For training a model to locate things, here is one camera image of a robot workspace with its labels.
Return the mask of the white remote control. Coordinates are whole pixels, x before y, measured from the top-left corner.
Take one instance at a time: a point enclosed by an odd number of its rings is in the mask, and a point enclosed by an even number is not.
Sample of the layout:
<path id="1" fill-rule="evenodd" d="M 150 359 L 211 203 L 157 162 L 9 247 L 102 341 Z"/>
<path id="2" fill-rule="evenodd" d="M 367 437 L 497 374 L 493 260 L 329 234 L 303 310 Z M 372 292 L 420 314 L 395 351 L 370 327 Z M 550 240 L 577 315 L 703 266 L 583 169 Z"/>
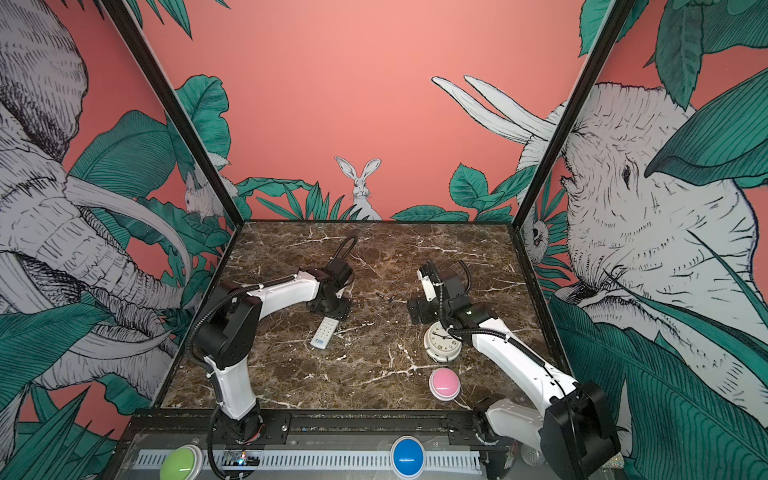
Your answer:
<path id="1" fill-rule="evenodd" d="M 324 317 L 311 339 L 310 345 L 316 349 L 326 349 L 332 340 L 339 323 L 339 320 Z"/>

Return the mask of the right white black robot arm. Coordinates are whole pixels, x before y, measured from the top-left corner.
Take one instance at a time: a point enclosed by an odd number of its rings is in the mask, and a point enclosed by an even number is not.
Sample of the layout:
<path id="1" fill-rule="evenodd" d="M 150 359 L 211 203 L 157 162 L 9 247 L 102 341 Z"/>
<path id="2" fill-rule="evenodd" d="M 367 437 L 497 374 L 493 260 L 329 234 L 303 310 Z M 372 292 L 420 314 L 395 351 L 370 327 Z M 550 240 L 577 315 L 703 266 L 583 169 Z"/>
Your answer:
<path id="1" fill-rule="evenodd" d="M 438 326 L 439 338 L 470 346 L 492 360 L 531 401 L 491 403 L 481 416 L 493 440 L 510 438 L 540 452 L 561 479 L 586 479 L 620 452 L 605 392 L 580 383 L 528 347 L 482 303 L 471 300 L 471 274 L 441 273 L 431 261 L 418 270 L 423 295 L 407 308 L 413 323 Z"/>

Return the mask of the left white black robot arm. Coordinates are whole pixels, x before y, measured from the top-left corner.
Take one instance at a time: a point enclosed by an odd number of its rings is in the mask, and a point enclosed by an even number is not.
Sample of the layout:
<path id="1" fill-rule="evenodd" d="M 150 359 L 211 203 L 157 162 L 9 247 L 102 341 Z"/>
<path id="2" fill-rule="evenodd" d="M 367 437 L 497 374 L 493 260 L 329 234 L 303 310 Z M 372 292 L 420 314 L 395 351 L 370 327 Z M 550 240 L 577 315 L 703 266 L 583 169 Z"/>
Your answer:
<path id="1" fill-rule="evenodd" d="M 186 355 L 211 380 L 231 439 L 251 443 L 259 438 L 264 424 L 247 365 L 260 320 L 295 304 L 343 320 L 351 301 L 342 296 L 342 290 L 352 279 L 348 263 L 332 259 L 324 267 L 263 283 L 225 281 L 215 287 L 191 326 Z"/>

